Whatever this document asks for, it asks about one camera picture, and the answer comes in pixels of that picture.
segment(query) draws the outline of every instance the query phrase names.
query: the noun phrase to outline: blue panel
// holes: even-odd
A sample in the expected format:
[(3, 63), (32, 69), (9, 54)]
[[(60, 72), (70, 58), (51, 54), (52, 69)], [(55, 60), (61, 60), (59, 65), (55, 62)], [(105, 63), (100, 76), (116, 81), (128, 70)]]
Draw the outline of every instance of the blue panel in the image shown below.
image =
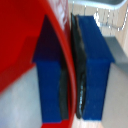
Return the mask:
[(93, 16), (77, 16), (87, 56), (84, 120), (101, 120), (110, 63), (114, 58)]
[(60, 65), (57, 62), (38, 62), (37, 69), (39, 77), (43, 123), (60, 122)]
[(33, 61), (37, 64), (43, 123), (61, 122), (59, 81), (61, 47), (48, 18), (45, 17)]

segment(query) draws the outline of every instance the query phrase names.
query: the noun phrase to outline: red surface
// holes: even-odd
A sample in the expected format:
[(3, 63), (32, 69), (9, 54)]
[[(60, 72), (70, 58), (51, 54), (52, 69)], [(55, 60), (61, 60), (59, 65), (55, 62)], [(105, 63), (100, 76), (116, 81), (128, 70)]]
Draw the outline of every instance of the red surface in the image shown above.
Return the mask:
[(33, 44), (25, 43), (29, 37), (39, 36), (43, 18), (44, 10), (37, 0), (0, 1), (0, 92), (32, 67)]
[[(76, 77), (69, 45), (68, 0), (65, 7), (62, 4), (63, 0), (49, 1), (50, 3), (48, 0), (0, 1), (0, 92), (33, 66), (31, 59), (37, 42), (36, 37), (39, 37), (46, 14), (55, 29), (66, 59), (72, 100), (69, 121), (63, 121), (59, 125), (43, 125), (43, 127), (63, 128), (68, 125), (71, 128), (76, 111)], [(64, 17), (58, 9), (60, 3), (63, 9), (65, 8)]]

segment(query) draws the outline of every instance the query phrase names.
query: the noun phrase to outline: red plastic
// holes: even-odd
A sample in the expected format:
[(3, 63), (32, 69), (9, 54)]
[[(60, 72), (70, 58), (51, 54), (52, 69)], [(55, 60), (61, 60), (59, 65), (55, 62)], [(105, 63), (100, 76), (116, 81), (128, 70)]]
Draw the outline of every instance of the red plastic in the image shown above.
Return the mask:
[(76, 110), (76, 77), (70, 50), (68, 0), (0, 1), (0, 92), (25, 71), (31, 63), (37, 39), (47, 15), (62, 47), (71, 83), (70, 121), (43, 125), (43, 128), (71, 128)]

